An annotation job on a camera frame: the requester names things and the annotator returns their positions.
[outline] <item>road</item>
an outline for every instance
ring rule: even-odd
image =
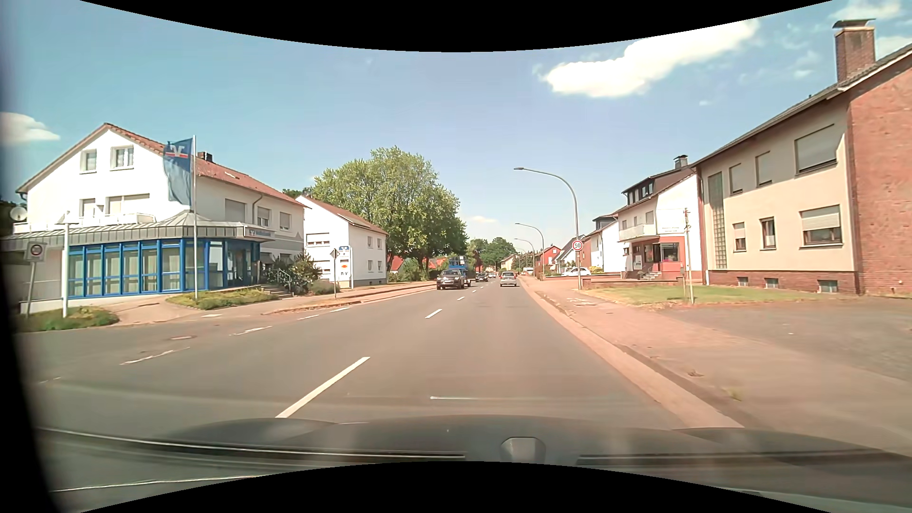
[[[535,414],[683,427],[525,290],[497,280],[347,309],[28,334],[20,345],[36,423],[99,434],[278,415]],[[78,471],[72,457],[59,466],[55,487],[117,477]]]

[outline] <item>satellite dish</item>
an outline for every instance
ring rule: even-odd
[[[21,206],[17,206],[9,211],[9,216],[16,222],[25,221],[28,218],[28,211]]]

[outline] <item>sky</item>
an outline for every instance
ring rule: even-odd
[[[71,0],[6,0],[0,197],[104,122],[277,189],[399,146],[431,161],[470,237],[562,246],[621,191],[835,82],[833,22],[912,43],[912,0],[833,0],[634,41],[490,53],[365,50],[187,26]]]

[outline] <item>white car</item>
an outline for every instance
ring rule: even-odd
[[[579,274],[581,276],[592,276],[592,273],[589,272],[589,269],[586,269],[585,267],[579,268]],[[564,274],[561,276],[576,276],[576,267],[564,271]]]

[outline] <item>blue flag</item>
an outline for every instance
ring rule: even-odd
[[[165,144],[165,176],[168,177],[168,201],[191,206],[192,175],[190,152],[193,139]]]

